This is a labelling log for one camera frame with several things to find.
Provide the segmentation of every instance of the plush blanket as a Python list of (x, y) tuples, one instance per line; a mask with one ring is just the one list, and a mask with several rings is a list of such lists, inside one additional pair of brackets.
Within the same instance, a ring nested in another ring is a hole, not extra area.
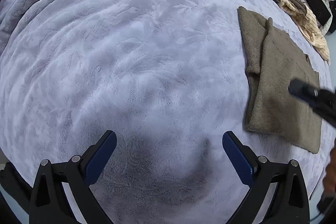
[(313, 155), (243, 130), (238, 6), (272, 17), (331, 88), (326, 62), (273, 0), (2, 0), (5, 155), (32, 185), (44, 158), (67, 161), (115, 131), (91, 190), (116, 224), (225, 223), (248, 190), (222, 148), (227, 130), (272, 161), (297, 159), (311, 193), (334, 131), (322, 124)]

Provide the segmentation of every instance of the person's hand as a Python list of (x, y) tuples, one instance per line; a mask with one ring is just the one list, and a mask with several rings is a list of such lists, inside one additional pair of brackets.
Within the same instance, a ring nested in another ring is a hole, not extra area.
[(330, 163), (325, 169), (326, 175), (323, 179), (324, 193), (335, 193), (336, 191), (336, 139), (335, 146), (330, 151)]

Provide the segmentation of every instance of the black fabric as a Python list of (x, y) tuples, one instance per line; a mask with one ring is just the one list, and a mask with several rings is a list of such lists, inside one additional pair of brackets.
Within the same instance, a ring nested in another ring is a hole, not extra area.
[(333, 20), (331, 22), (329, 32), (333, 33), (336, 30), (336, 1), (330, 1), (329, 6), (333, 15)]
[(0, 184), (22, 209), (29, 213), (32, 187), (21, 177), (11, 162), (6, 163), (5, 169), (0, 171)]

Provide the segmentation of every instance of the black cable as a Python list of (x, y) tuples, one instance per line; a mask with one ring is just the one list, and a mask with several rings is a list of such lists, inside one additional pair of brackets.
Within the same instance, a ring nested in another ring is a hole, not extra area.
[(315, 216), (314, 218), (312, 218), (311, 220), (309, 220), (309, 222), (311, 222), (311, 221), (317, 219), (320, 215), (321, 215), (321, 213), (319, 213), (317, 216)]

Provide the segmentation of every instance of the black gripper frame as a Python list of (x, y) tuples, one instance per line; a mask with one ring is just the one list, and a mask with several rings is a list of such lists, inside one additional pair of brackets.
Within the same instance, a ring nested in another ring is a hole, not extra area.
[(241, 182), (250, 187), (243, 201), (226, 224), (251, 224), (271, 183), (278, 183), (262, 224), (308, 224), (309, 204), (305, 181), (296, 160), (288, 164), (257, 157), (242, 145), (232, 131), (222, 139), (223, 148)]
[(117, 145), (107, 130), (82, 156), (52, 164), (43, 160), (37, 171), (29, 207), (29, 224), (79, 224), (68, 203), (62, 182), (68, 183), (86, 222), (113, 224), (89, 189), (96, 183)]
[[(299, 79), (291, 80), (289, 93), (309, 104), (312, 110), (336, 128), (336, 94), (318, 89)], [(323, 194), (317, 205), (318, 210), (326, 214), (331, 208), (335, 210), (336, 193)]]

